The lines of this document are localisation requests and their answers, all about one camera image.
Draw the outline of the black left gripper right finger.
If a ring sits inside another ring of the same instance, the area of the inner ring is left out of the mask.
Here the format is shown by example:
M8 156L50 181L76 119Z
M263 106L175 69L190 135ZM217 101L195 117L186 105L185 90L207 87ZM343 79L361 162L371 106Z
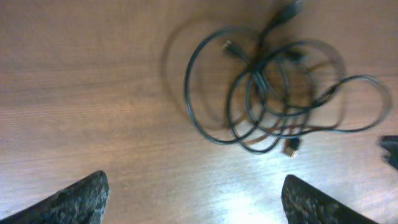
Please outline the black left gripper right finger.
M374 223L373 220L291 174L284 180L281 202L289 224Z

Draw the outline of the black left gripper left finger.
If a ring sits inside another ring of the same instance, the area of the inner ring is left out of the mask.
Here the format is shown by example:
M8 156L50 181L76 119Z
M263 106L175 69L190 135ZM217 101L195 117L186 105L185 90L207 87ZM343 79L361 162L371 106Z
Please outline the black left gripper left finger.
M97 170L42 201L3 218L1 223L100 224L108 200L107 175Z

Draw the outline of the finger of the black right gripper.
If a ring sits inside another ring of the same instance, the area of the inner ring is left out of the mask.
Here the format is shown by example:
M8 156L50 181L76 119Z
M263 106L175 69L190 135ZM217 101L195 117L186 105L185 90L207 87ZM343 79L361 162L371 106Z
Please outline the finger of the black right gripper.
M397 135L381 136L379 145L387 151L384 160L395 170L397 170Z

